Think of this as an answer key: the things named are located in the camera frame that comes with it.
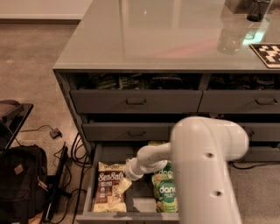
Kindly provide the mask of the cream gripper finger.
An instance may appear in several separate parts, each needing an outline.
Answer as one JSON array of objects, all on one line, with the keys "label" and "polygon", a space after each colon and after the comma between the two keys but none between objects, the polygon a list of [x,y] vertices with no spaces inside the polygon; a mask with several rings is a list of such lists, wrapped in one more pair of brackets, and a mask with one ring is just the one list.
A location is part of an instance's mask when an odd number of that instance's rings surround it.
[{"label": "cream gripper finger", "polygon": [[118,203],[122,202],[122,197],[120,195],[112,194],[112,195],[109,195],[107,197],[107,199],[108,199],[108,204],[109,205],[115,205],[115,204],[118,204]]}]

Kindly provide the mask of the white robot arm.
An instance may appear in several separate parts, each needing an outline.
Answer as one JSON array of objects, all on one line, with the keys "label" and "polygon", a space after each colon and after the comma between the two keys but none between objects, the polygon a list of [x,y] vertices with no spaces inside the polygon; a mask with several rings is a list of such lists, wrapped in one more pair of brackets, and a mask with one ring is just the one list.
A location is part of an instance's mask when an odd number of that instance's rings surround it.
[{"label": "white robot arm", "polygon": [[126,162],[116,193],[170,162],[179,224],[242,224],[228,161],[247,153],[249,137],[237,123],[191,116],[177,122],[168,143],[146,145]]}]

